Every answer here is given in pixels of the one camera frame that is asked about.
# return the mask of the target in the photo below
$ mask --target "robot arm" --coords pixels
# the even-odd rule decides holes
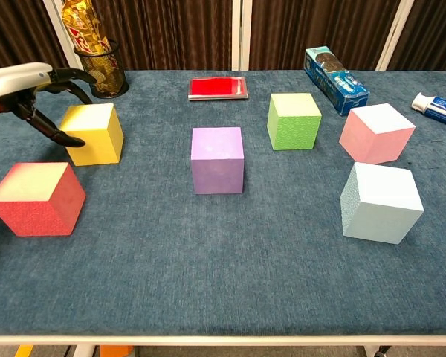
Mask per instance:
[[[96,83],[94,77],[79,69],[53,69],[50,65],[40,62],[0,68],[0,113],[12,112],[60,145],[81,147],[85,145],[84,141],[60,131],[50,119],[34,107],[38,91],[49,91],[54,94],[69,91],[84,104],[91,104],[88,95],[70,81],[74,79]]]

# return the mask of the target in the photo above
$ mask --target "yellow cube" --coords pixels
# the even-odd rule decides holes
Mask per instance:
[[[84,147],[66,147],[76,166],[119,162],[124,134],[114,104],[70,106],[60,129],[86,142]]]

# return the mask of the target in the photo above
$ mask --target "toothpaste cap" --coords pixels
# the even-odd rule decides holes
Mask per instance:
[[[419,92],[413,100],[413,103],[411,103],[411,107],[420,112],[424,112],[433,99],[434,97],[427,97]]]

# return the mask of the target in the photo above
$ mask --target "blue tablecloth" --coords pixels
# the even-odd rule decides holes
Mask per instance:
[[[127,72],[113,102],[118,165],[75,167],[87,198],[70,237],[15,237],[0,220],[0,335],[446,334],[446,126],[413,98],[446,97],[446,73],[355,72],[369,104],[416,125],[401,157],[424,215],[400,245],[344,237],[340,193],[353,160],[345,123],[303,71],[255,71],[249,100],[189,102],[189,79],[228,72]],[[313,150],[274,152],[270,94],[310,92],[323,119]],[[57,123],[70,94],[39,94]],[[196,196],[192,128],[240,126],[245,192]],[[0,181],[17,161],[69,161],[0,115]]]

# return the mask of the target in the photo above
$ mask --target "brown curtain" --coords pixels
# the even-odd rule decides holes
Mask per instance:
[[[0,0],[0,67],[26,62],[68,67],[40,0]]]
[[[400,0],[253,0],[250,69],[299,69],[327,45],[348,69],[375,69]]]
[[[125,69],[230,69],[231,0],[93,0]]]
[[[388,69],[446,71],[446,1],[414,2]]]

